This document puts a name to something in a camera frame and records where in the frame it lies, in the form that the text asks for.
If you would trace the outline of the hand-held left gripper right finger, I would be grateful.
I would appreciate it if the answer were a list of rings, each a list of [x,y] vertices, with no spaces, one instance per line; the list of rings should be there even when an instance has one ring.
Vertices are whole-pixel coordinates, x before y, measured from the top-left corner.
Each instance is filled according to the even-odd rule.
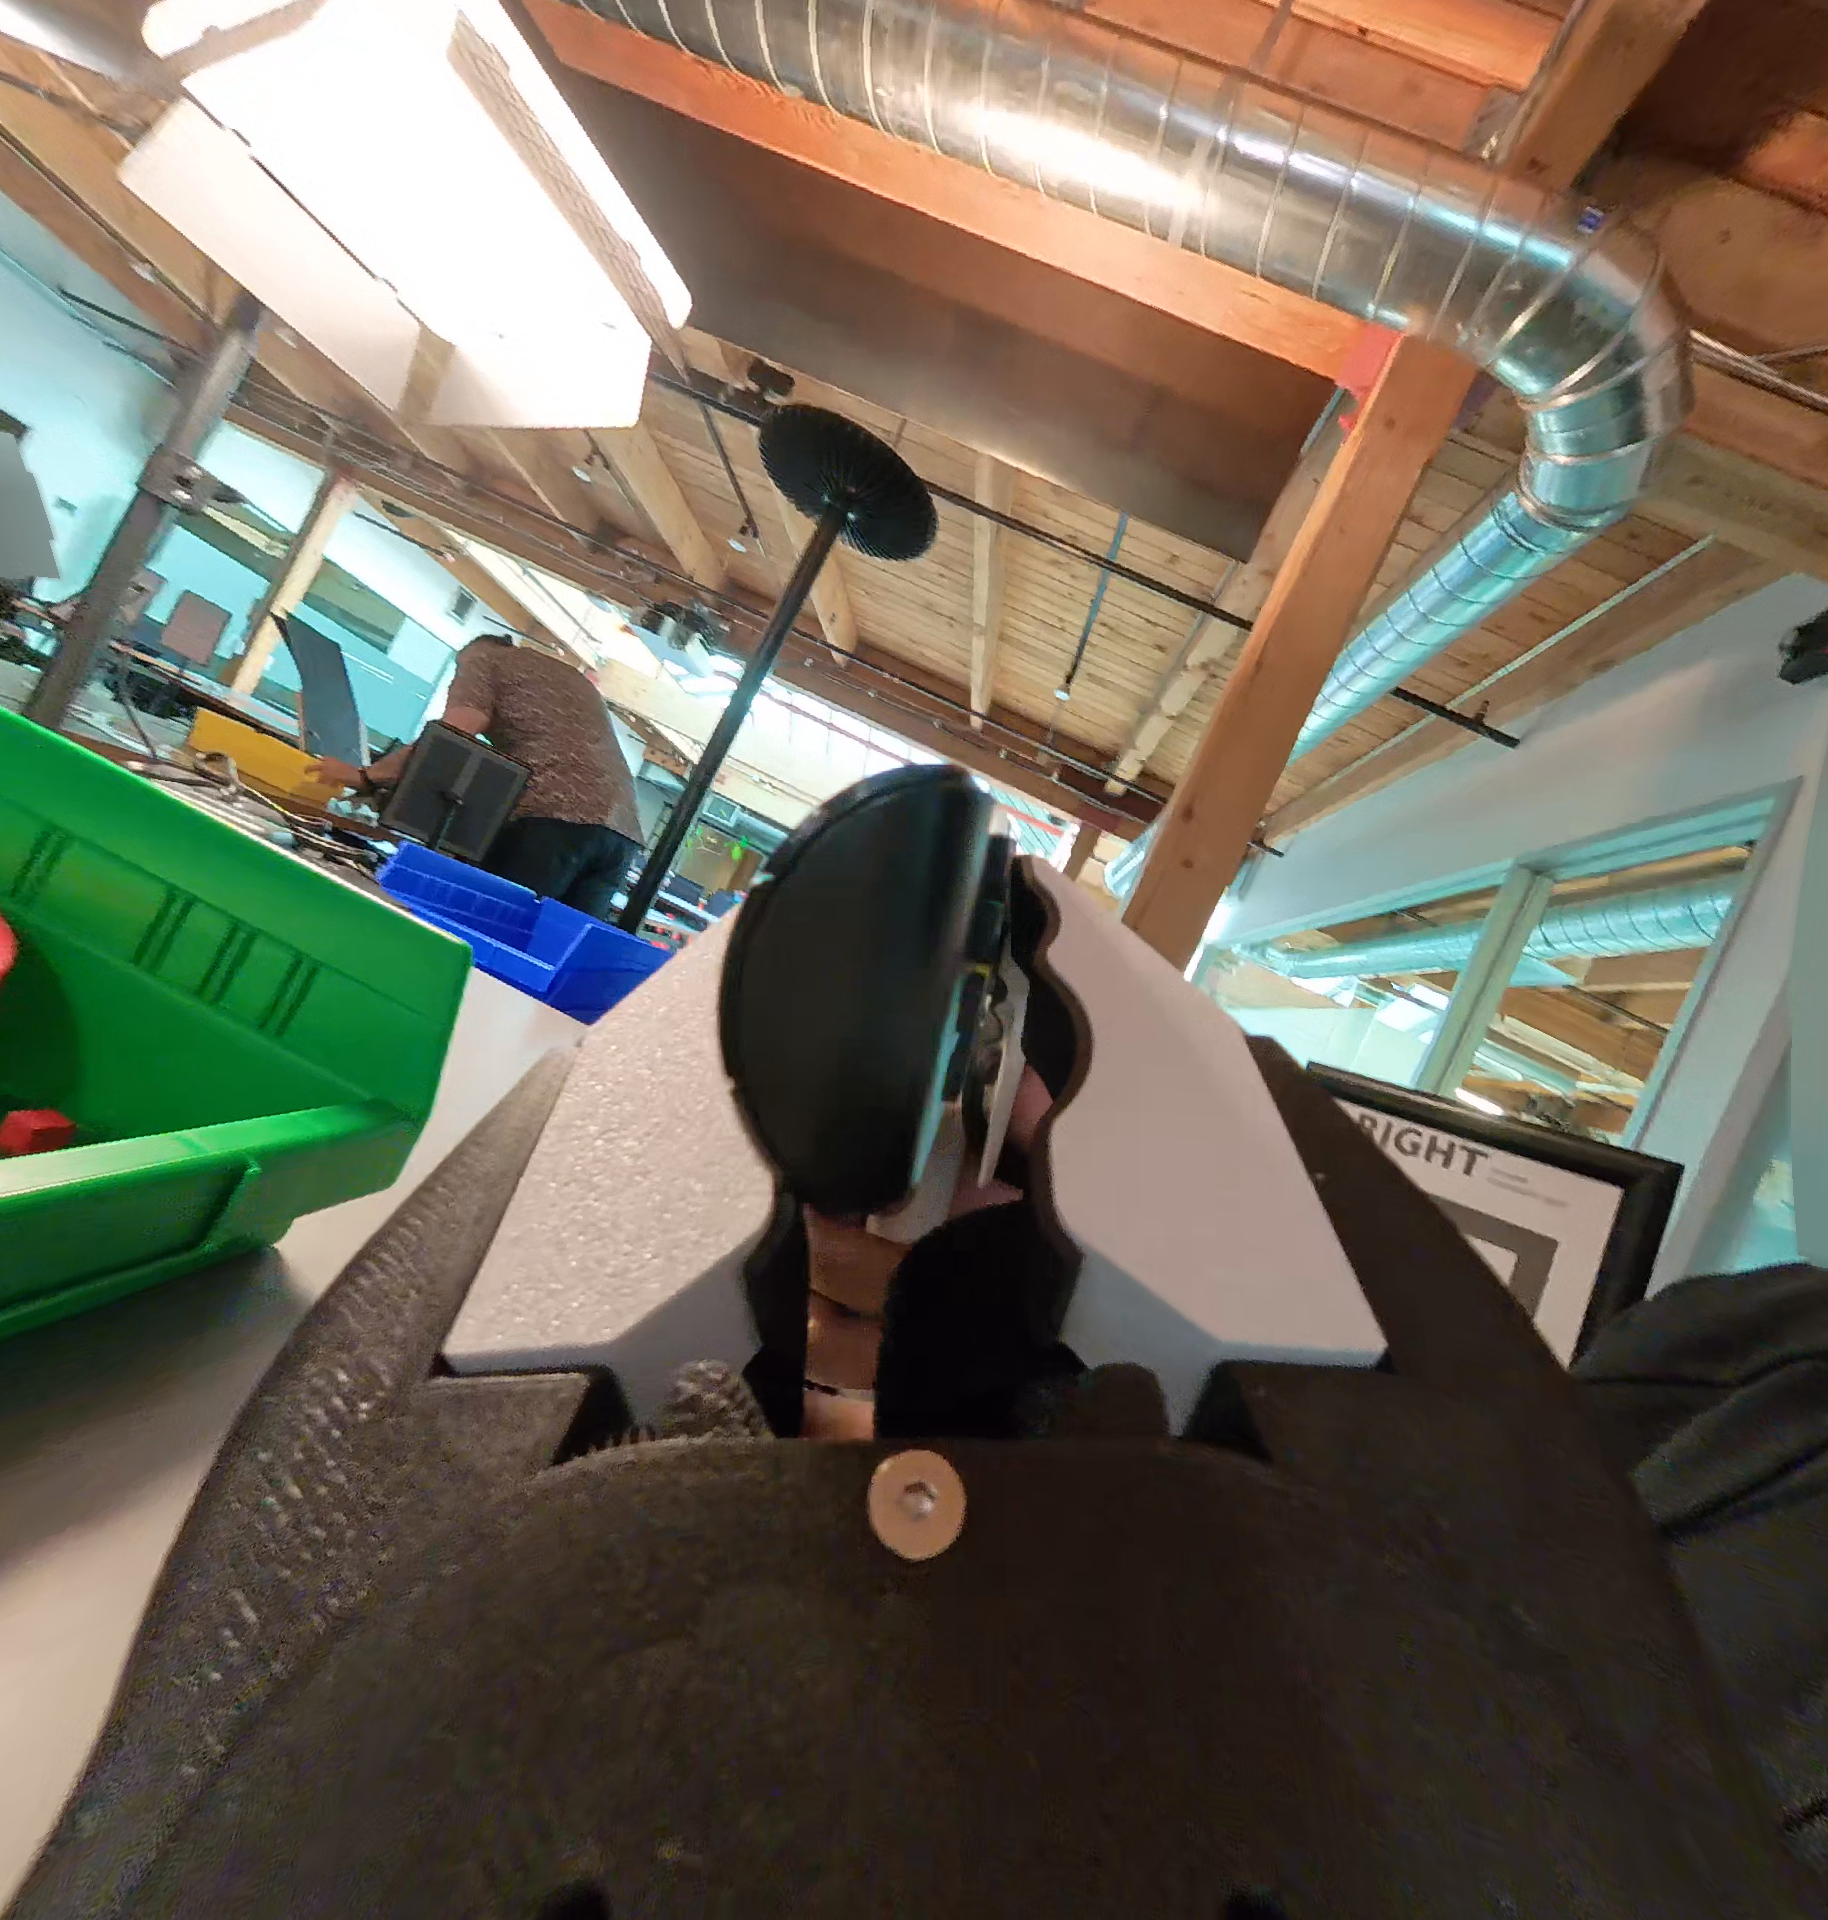
[[[1191,1415],[1223,1363],[1374,1369],[1374,1309],[1238,1024],[1053,867],[1033,975],[1073,1065],[1036,1144],[1078,1254],[1063,1343]]]

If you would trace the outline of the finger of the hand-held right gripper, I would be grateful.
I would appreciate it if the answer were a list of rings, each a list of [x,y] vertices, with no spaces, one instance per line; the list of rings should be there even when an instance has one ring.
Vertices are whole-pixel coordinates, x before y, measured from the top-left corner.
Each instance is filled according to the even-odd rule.
[[[916,1244],[959,1218],[1008,1200],[996,1167],[1022,1089],[1027,999],[1024,971],[1004,957],[980,1000],[973,1034],[955,1048],[919,1179],[902,1205],[869,1218],[869,1230],[880,1240]]]

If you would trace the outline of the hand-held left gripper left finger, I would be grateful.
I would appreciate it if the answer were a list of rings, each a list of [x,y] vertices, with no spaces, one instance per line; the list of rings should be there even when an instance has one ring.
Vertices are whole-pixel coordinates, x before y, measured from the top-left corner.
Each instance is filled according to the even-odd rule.
[[[735,1109],[720,973],[654,973],[592,1023],[441,1348],[457,1375],[613,1378],[635,1423],[758,1346],[743,1269],[776,1181]]]

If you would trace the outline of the black cylindrical handle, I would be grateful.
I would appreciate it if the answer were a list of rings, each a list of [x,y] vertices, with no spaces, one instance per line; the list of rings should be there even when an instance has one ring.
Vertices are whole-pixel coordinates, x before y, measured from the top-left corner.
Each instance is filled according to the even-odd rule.
[[[735,912],[718,1044],[737,1115],[795,1200],[894,1213],[916,1194],[1004,946],[1011,845],[949,763],[845,786]]]

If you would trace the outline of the green plastic bin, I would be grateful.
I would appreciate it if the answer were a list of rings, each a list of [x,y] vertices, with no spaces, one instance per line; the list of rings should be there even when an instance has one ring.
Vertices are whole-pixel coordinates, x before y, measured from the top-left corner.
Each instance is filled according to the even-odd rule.
[[[0,708],[0,1343],[392,1186],[457,939]]]

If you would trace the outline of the person's right hand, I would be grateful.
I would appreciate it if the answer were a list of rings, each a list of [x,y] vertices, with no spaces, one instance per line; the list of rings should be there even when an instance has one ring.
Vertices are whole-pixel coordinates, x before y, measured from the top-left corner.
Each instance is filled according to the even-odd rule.
[[[871,1404],[879,1379],[886,1305],[914,1244],[865,1220],[803,1209],[806,1387]]]

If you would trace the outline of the blue plastic bin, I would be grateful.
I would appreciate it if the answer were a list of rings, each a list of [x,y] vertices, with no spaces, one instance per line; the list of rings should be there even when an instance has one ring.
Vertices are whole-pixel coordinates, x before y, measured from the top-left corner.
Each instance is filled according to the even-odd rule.
[[[579,1023],[601,1020],[670,960],[652,940],[411,841],[380,865],[376,883],[460,939],[479,973]]]

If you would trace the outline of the black monitor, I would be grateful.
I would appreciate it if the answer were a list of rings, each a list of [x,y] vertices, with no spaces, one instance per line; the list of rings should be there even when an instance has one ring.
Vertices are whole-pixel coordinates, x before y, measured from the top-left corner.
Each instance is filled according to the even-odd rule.
[[[392,839],[479,865],[513,819],[527,783],[530,770],[516,758],[434,721],[389,786],[378,821]]]

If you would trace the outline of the yellow box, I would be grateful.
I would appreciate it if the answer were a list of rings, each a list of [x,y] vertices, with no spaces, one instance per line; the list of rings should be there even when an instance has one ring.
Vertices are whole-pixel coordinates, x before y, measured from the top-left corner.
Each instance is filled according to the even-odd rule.
[[[323,813],[346,795],[340,785],[320,776],[311,755],[211,708],[196,712],[187,751],[200,770],[213,774],[229,770],[235,785],[284,808]]]

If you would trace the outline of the grey laptop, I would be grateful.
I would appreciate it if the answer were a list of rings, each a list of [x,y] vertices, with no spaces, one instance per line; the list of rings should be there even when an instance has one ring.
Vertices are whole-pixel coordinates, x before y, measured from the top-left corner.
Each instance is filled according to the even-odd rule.
[[[297,746],[316,761],[366,768],[370,747],[342,644],[297,613],[270,614],[293,670]]]

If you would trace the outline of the black round lamp stand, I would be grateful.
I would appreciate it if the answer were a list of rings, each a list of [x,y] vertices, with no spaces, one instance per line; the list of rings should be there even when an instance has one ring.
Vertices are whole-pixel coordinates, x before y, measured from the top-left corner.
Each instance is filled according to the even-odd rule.
[[[806,547],[791,566],[758,642],[616,916],[616,926],[628,935],[640,929],[655,904],[661,883],[670,874],[688,831],[700,816],[709,789],[731,756],[735,738],[832,550],[847,541],[865,558],[910,564],[928,555],[934,541],[936,511],[925,483],[895,450],[857,423],[824,406],[787,405],[763,419],[757,439],[769,487],[784,505],[808,520]]]

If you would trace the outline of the silver metal stand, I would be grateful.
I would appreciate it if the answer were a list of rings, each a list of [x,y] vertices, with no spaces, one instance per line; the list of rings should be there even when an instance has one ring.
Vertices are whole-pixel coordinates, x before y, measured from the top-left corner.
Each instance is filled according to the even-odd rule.
[[[100,562],[74,601],[57,649],[21,710],[35,727],[62,730],[107,642],[116,637],[122,610],[132,601],[135,580],[159,535],[184,509],[200,509],[211,501],[214,484],[202,466],[202,450],[256,361],[265,319],[267,311],[256,295],[235,294],[211,345],[179,374],[165,433],[147,455]]]

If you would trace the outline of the large silver air duct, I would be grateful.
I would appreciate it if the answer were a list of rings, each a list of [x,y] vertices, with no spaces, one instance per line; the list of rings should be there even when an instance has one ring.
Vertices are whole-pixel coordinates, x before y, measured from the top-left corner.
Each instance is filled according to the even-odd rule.
[[[1048,4],[596,3],[581,12],[1489,374],[1516,484],[1358,627],[1307,756],[1622,523],[1692,410],[1651,239],[1263,79]]]

